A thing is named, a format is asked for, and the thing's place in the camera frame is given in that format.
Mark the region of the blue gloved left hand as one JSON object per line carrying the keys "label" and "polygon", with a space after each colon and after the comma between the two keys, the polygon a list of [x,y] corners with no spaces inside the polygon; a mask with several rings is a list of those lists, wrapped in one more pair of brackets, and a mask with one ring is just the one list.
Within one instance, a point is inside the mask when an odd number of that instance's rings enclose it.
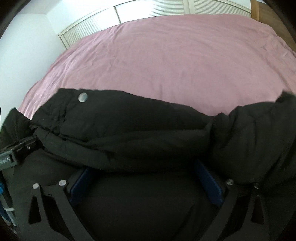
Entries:
{"label": "blue gloved left hand", "polygon": [[17,227],[12,198],[3,183],[1,183],[1,216],[5,221],[12,224],[14,227]]}

